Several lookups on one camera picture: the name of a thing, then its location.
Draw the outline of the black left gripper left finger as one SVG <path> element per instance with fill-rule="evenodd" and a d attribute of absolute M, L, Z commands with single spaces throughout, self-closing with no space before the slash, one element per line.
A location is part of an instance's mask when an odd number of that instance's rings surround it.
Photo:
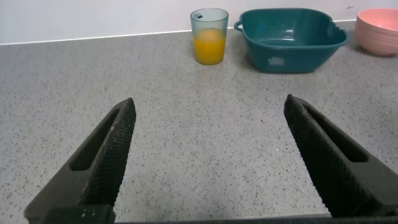
<path fill-rule="evenodd" d="M 56 207 L 114 206 L 135 122 L 132 98 L 116 104 L 26 207 L 24 216 L 40 218 Z"/>

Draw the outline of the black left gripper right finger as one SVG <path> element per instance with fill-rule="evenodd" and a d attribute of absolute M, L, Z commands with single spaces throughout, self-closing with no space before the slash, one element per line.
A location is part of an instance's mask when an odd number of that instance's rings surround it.
<path fill-rule="evenodd" d="M 287 96 L 284 116 L 332 216 L 397 214 L 397 174 L 392 169 L 301 98 Z"/>

